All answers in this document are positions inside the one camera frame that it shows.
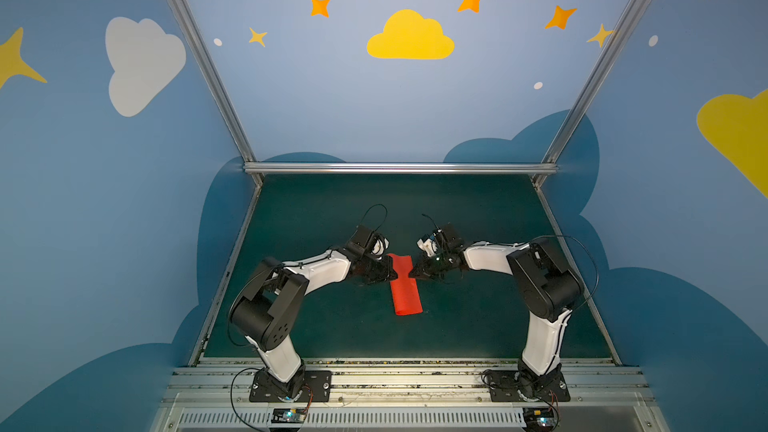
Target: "green table surface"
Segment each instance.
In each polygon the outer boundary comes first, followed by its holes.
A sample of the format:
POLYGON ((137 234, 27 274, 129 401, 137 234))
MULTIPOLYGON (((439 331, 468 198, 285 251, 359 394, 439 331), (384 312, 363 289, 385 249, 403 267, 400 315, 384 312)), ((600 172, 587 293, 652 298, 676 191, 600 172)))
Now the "green table surface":
MULTIPOLYGON (((256 265, 268 255, 292 261, 343 245, 377 203, 389 209, 379 229, 389 252, 414 261, 416 241, 433 229, 422 213, 438 225, 451 222, 467 243, 525 242, 553 233, 526 176, 268 176, 205 355, 257 356, 226 336, 228 309, 256 265)), ((375 227, 382 216, 374 208, 366 224, 375 227)), ((387 283, 329 284, 305 297, 291 331, 293 345, 304 358, 519 358, 528 310, 513 277, 454 271, 446 282, 419 281, 424 312, 408 316, 395 315, 387 283)), ((235 326, 231 333, 245 342, 235 326)), ((562 357, 610 357, 588 307, 574 312, 562 357)))

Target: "yellow cloud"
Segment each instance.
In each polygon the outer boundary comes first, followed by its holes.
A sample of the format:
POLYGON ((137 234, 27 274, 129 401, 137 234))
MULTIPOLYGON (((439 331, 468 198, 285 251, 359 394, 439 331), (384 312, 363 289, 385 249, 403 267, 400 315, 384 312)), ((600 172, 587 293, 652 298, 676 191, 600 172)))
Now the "yellow cloud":
POLYGON ((368 53, 378 59, 445 59, 451 52, 453 40, 442 34, 440 23, 408 9, 395 12, 383 34, 368 41, 368 53))
POLYGON ((696 121, 704 138, 768 197, 768 90, 754 99, 715 97, 696 121))

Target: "yellow star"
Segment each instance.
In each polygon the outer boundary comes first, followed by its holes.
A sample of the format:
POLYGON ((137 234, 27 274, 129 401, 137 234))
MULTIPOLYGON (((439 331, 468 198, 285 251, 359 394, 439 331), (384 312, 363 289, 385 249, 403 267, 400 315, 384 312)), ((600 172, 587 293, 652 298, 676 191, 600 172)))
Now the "yellow star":
POLYGON ((474 10, 476 13, 480 12, 480 0, 464 0, 460 6, 458 6, 458 12, 462 10, 474 10))
POLYGON ((251 43, 251 42, 258 42, 258 43, 260 43, 260 44, 261 44, 261 46, 262 46, 262 47, 266 47, 266 46, 264 45, 264 41, 262 40, 262 39, 264 38, 264 35, 266 35, 266 32, 265 32, 264 34, 257 34, 257 33, 255 33, 255 32, 254 32, 254 30, 253 30, 253 29, 251 29, 251 30, 250 30, 250 32, 251 32, 252 34, 254 34, 254 36, 253 36, 253 37, 251 37, 251 39, 248 41, 248 43, 251 43))
POLYGON ((324 15, 328 17, 328 3, 331 0, 312 0, 312 14, 310 15, 324 15))
POLYGON ((600 44, 600 48, 603 48, 603 42, 608 38, 610 34, 612 34, 612 30, 606 30, 605 27, 603 27, 603 24, 600 24, 600 32, 594 37, 592 37, 587 42, 597 42, 600 44))
POLYGON ((13 76, 27 76, 48 83, 22 60, 22 35, 24 29, 19 27, 8 42, 0 46, 0 89, 5 85, 5 81, 13 76))
POLYGON ((565 30, 565 26, 568 24, 568 18, 573 12, 576 12, 576 9, 562 10, 560 5, 554 6, 554 17, 552 17, 552 20, 550 20, 549 24, 544 26, 544 28, 560 27, 562 30, 565 30))

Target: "white cloud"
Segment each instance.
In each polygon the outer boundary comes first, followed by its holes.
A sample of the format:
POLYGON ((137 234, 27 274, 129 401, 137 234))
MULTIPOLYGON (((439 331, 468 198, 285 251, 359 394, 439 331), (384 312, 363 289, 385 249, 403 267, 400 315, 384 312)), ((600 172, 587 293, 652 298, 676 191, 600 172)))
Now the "white cloud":
POLYGON ((153 20, 137 24, 125 17, 107 25, 107 56, 114 69, 109 98, 126 117, 141 112, 187 62, 181 39, 166 34, 153 20))

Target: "red cloth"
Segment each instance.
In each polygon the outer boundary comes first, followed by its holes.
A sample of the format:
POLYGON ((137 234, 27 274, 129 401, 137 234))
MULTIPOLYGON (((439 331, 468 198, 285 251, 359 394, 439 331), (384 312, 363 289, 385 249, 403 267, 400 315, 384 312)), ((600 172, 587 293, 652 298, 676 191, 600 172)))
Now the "red cloth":
POLYGON ((397 278, 389 283, 392 288, 392 300, 395 303, 395 313, 398 315, 412 315, 424 312, 422 300, 418 296, 416 279, 410 278, 408 273, 413 269, 411 256, 401 257, 389 254, 392 257, 392 266, 397 272, 397 278))

